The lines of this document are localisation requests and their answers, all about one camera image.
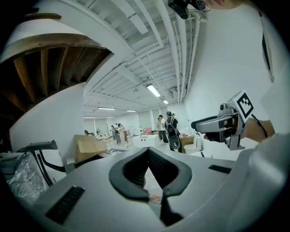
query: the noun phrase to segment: fluorescent ceiling light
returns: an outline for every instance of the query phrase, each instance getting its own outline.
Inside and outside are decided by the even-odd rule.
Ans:
[[[147,89],[149,89],[156,97],[160,96],[160,94],[157,92],[153,85],[148,85]]]
[[[98,107],[98,110],[109,110],[109,111],[114,111],[114,108],[103,108],[103,107]]]

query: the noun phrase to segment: white ceiling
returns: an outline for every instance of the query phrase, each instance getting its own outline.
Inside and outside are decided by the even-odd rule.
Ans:
[[[108,22],[127,41],[136,56],[157,47],[159,44],[157,37],[135,0],[126,0],[126,2],[148,29],[148,32],[144,34],[140,33],[125,13],[113,3],[114,1],[116,0],[78,0],[77,2]],[[141,60],[125,60],[121,68],[113,70],[114,67],[112,67],[112,71],[105,75],[84,98],[84,116],[95,116],[96,118],[121,116],[127,114],[126,110],[138,112],[164,106],[163,100],[177,103],[177,99],[173,99],[169,95],[169,89],[177,87],[171,48],[164,23],[153,1],[141,0],[158,30],[164,47],[150,53],[150,56],[144,56]],[[167,0],[164,0],[164,4],[173,23],[176,21],[176,14],[167,6]],[[189,21],[186,21],[186,30],[189,51]],[[190,52],[187,52],[187,55],[188,67]],[[161,97],[155,97],[146,88],[148,84],[153,84]],[[115,108],[116,110],[98,110],[98,107]]]

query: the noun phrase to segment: chair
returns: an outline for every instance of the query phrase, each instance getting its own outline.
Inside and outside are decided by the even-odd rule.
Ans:
[[[144,135],[151,135],[152,132],[152,127],[147,127],[144,131],[143,134]]]

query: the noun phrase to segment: white shirt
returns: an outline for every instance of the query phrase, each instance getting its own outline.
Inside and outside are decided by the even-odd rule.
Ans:
[[[165,119],[163,118],[162,120],[161,120],[161,130],[162,131],[164,131],[165,130]]]

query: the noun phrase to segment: black vent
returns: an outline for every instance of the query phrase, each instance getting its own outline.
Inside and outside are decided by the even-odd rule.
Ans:
[[[71,187],[53,208],[46,213],[46,216],[59,224],[63,224],[84,191],[85,189],[80,187]]]

